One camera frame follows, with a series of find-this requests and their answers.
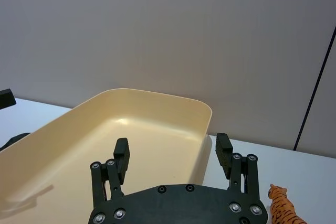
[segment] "tiger figurine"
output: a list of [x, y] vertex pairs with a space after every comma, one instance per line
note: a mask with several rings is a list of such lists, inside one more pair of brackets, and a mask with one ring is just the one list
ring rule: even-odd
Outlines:
[[272, 200], [272, 224], [307, 224], [296, 215], [292, 202], [287, 199], [287, 189], [273, 184], [270, 186], [268, 198]]

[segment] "orange striped toy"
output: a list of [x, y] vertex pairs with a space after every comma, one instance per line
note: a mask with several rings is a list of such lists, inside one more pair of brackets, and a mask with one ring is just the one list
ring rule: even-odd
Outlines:
[[287, 199], [287, 189], [271, 184], [268, 198], [272, 200], [272, 224], [307, 224], [295, 213], [292, 202]]

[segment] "black cable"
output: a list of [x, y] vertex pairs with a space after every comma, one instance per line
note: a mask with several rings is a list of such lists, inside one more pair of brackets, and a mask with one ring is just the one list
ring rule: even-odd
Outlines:
[[327, 53], [325, 54], [324, 61], [323, 61], [319, 76], [317, 77], [317, 81], [316, 81], [316, 84], [315, 84], [315, 87], [314, 87], [314, 90], [313, 90], [313, 94], [311, 94], [311, 98], [310, 98], [310, 101], [309, 101], [309, 104], [308, 104], [308, 107], [307, 107], [307, 110], [306, 110], [306, 114], [303, 118], [302, 125], [301, 125], [300, 131], [299, 131], [299, 135], [298, 135], [298, 138], [296, 139], [293, 151], [296, 151], [296, 148], [298, 147], [298, 144], [299, 144], [299, 141], [300, 141], [300, 138], [301, 138], [301, 134], [302, 134], [303, 128], [305, 126], [309, 111], [310, 111], [310, 107], [313, 103], [313, 100], [314, 100], [314, 97], [315, 97], [315, 94], [316, 94], [316, 91], [317, 91], [317, 87], [319, 86], [319, 83], [320, 83], [320, 80], [321, 80], [321, 77], [322, 77], [322, 74], [323, 74], [323, 71], [324, 71], [324, 67], [326, 66], [327, 59], [329, 57], [329, 53], [330, 53], [332, 44], [335, 40], [335, 35], [336, 35], [336, 26], [335, 26], [334, 32], [331, 36], [331, 40], [330, 40], [330, 43], [329, 43], [329, 46], [328, 46]]

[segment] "white table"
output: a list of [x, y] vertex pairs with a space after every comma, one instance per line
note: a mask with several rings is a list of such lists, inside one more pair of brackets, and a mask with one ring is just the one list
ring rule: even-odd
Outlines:
[[[17, 104], [0, 110], [0, 146], [11, 137], [33, 132], [69, 108], [16, 99]], [[203, 185], [227, 189], [228, 181], [215, 153], [216, 137], [207, 164]], [[336, 192], [336, 159], [294, 152], [259, 144], [232, 140], [234, 152], [258, 156], [260, 199], [267, 208], [271, 183], [288, 188], [288, 197], [296, 212], [309, 224], [334, 223]]]

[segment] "cream plastic tray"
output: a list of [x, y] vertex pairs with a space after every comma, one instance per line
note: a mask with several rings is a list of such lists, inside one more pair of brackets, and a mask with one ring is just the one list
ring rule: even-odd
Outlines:
[[0, 153], [0, 223], [87, 223], [89, 165], [113, 157], [120, 137], [131, 153], [125, 195], [201, 184], [211, 115], [203, 102], [133, 89], [91, 98]]

